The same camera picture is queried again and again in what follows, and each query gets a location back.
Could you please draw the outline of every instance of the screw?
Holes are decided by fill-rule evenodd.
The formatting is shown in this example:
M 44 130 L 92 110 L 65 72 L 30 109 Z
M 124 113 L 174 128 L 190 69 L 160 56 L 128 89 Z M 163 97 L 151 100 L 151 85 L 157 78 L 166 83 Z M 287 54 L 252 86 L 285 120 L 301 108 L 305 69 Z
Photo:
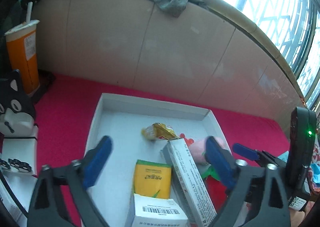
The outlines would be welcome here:
M 237 159 L 236 160 L 237 165 L 239 166 L 246 166 L 248 163 L 242 159 Z
M 271 169 L 271 170 L 276 170 L 277 166 L 274 164 L 267 164 L 267 168 Z
M 71 163 L 72 163 L 73 166 L 81 165 L 81 162 L 79 161 L 79 159 L 72 160 Z
M 48 170 L 48 169 L 50 169 L 50 166 L 49 166 L 49 165 L 43 165 L 43 166 L 42 166 L 42 170 Z

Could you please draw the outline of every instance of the box with barcode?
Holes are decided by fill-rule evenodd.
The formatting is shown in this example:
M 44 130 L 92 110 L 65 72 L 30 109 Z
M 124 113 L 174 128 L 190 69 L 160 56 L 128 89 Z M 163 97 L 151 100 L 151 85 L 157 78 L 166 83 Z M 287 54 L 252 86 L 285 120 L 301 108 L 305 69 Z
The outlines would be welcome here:
M 207 227 L 217 215 L 207 189 L 184 139 L 170 140 L 163 149 L 167 164 L 173 166 L 172 186 L 189 218 L 189 226 Z
M 124 227 L 185 227 L 188 218 L 173 199 L 133 194 Z

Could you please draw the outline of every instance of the cat eye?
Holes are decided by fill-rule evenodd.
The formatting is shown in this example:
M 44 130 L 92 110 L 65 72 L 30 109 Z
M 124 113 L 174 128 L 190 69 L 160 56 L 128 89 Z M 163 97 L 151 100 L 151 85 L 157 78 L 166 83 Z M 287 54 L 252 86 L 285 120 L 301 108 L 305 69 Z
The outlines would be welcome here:
M 16 99 L 13 99 L 11 101 L 11 107 L 15 110 L 15 111 L 21 111 L 22 107 L 20 102 L 18 102 Z

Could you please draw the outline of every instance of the black cable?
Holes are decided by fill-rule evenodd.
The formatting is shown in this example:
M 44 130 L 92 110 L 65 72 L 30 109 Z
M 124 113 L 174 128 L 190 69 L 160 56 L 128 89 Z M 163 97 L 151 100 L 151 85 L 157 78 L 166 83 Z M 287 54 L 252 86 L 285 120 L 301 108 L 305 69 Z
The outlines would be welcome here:
M 25 210 L 25 208 L 22 206 L 22 204 L 20 204 L 19 200 L 16 198 L 16 196 L 12 192 L 12 190 L 11 190 L 10 186 L 8 185 L 6 179 L 4 178 L 1 170 L 0 170 L 0 179 L 1 179 L 1 182 L 3 183 L 4 187 L 7 189 L 7 192 L 11 196 L 12 200 L 16 203 L 16 205 L 21 210 L 21 212 L 24 214 L 24 216 L 26 218 L 28 218 L 28 212 Z

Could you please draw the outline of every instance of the white tray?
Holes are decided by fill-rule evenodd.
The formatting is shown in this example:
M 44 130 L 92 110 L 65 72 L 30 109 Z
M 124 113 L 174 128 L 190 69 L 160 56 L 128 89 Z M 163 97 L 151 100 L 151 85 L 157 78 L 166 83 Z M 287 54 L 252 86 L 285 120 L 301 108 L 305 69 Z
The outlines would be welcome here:
M 94 148 L 104 135 L 113 140 L 113 151 L 96 185 L 89 189 L 110 227 L 124 226 L 137 159 L 165 163 L 160 151 L 166 141 L 152 142 L 141 135 L 142 128 L 157 122 L 172 126 L 177 135 L 184 133 L 195 141 L 216 136 L 227 142 L 209 109 L 103 93 L 93 116 L 85 152 Z

